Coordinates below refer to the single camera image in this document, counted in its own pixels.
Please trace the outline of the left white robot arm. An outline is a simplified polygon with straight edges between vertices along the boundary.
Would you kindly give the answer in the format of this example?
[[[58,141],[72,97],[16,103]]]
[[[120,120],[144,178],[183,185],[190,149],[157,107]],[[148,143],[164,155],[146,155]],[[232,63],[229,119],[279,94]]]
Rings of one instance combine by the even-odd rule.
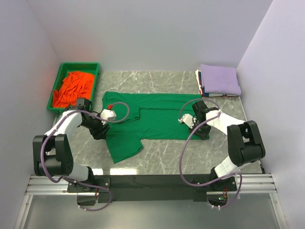
[[[94,190],[96,182],[93,171],[90,167],[74,162],[69,138],[79,126],[83,126],[95,140],[105,139],[110,128],[107,122],[115,119],[116,114],[111,109],[96,113],[92,111],[90,100],[78,98],[75,105],[64,109],[51,130],[34,137],[32,147],[35,175],[46,176],[47,171],[51,178],[65,178],[85,192]]]

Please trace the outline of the green t-shirt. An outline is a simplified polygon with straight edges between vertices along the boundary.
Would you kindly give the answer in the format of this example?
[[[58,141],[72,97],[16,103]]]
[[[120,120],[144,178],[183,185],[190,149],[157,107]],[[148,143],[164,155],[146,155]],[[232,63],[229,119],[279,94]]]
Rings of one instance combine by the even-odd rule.
[[[126,160],[142,149],[141,140],[186,140],[188,127],[178,122],[179,112],[193,113],[192,99],[198,94],[128,94],[106,92],[102,107],[113,105],[118,119],[111,123],[106,145],[114,163]]]

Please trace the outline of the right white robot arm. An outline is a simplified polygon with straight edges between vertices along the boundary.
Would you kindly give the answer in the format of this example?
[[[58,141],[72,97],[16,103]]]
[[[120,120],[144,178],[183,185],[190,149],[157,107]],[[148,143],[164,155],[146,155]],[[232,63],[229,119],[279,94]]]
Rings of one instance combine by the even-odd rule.
[[[227,178],[237,175],[245,166],[265,157],[265,148],[255,121],[244,121],[224,113],[219,105],[207,107],[204,100],[195,99],[192,105],[194,115],[179,115],[179,122],[189,127],[190,135],[184,144],[183,151],[193,135],[205,139],[215,128],[227,136],[228,156],[212,168],[209,181],[206,183],[190,183],[182,173],[182,156],[179,159],[179,172],[182,180],[193,187],[210,185],[214,190],[225,186]]]

